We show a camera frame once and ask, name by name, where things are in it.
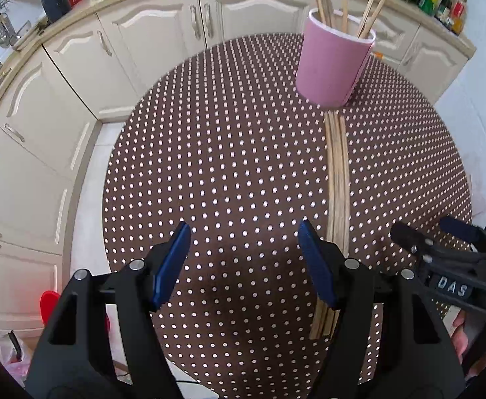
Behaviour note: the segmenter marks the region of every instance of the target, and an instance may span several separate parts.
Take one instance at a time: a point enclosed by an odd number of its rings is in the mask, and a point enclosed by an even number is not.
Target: metal bolt
[[[403,269],[400,274],[406,280],[411,280],[411,279],[413,279],[415,277],[415,273],[413,273],[409,269]]]
[[[77,271],[75,271],[75,274],[73,275],[73,277],[77,280],[82,280],[86,276],[88,276],[88,270],[86,270],[86,269],[77,270]]]
[[[355,270],[359,268],[359,261],[354,260],[354,258],[347,258],[345,260],[345,267],[350,270]]]
[[[143,260],[134,260],[129,264],[131,270],[138,271],[141,270],[145,266],[145,262]]]

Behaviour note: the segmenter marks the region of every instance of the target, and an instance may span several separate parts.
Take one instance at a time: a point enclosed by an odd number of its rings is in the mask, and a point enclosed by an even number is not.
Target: pink cup
[[[340,25],[342,12],[335,10],[335,24]],[[338,107],[348,102],[362,75],[376,34],[367,39],[355,36],[360,19],[348,16],[348,33],[333,29],[317,18],[317,9],[309,12],[295,84],[310,102]]]

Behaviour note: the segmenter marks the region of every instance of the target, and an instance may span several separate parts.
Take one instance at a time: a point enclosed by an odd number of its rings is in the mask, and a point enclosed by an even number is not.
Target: cream cabinet door
[[[117,58],[145,94],[206,47],[199,0],[127,0],[98,13]]]
[[[332,2],[335,8],[342,9],[341,0],[332,0]],[[361,18],[366,5],[365,0],[348,0],[348,13]],[[408,19],[392,9],[383,8],[372,26],[376,33],[376,44],[373,50],[401,61],[418,28],[418,22]]]
[[[41,328],[40,295],[61,277],[61,256],[0,243],[0,329]]]
[[[0,102],[0,127],[72,181],[96,123],[43,48],[23,65]]]
[[[259,33],[301,33],[315,0],[200,0],[209,47]]]
[[[61,255],[72,188],[0,129],[1,244]]]
[[[457,49],[420,27],[398,71],[434,104],[467,61]]]
[[[75,92],[102,121],[124,121],[144,94],[135,90],[95,14],[59,33],[44,47]]]

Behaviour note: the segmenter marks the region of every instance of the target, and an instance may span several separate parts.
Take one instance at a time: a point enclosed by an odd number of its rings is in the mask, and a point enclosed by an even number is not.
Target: round table
[[[325,235],[324,112],[295,89],[303,37],[230,40],[190,58],[141,99],[111,154],[104,241],[117,271],[178,221],[193,231],[171,300],[153,314],[167,358],[222,396],[305,397],[328,339],[309,340],[316,294],[297,248],[298,223]],[[467,178],[427,100],[371,59],[346,119],[350,257],[396,272],[413,259],[389,238],[395,220],[441,233],[471,221]],[[360,381],[372,378],[381,306]]]

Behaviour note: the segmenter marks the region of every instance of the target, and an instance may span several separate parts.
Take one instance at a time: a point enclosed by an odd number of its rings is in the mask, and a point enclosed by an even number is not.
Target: floor
[[[106,123],[101,128],[90,163],[82,191],[79,207],[75,219],[73,245],[71,249],[71,274],[78,269],[88,269],[91,274],[110,273],[110,266],[106,258],[103,241],[103,189],[108,159],[114,143],[124,123]],[[106,311],[110,318],[110,346],[112,358],[121,364],[127,364],[121,343],[119,322],[115,305],[107,305]],[[176,380],[194,381],[194,379],[169,363]],[[179,384],[186,399],[214,399],[218,395],[202,385]]]

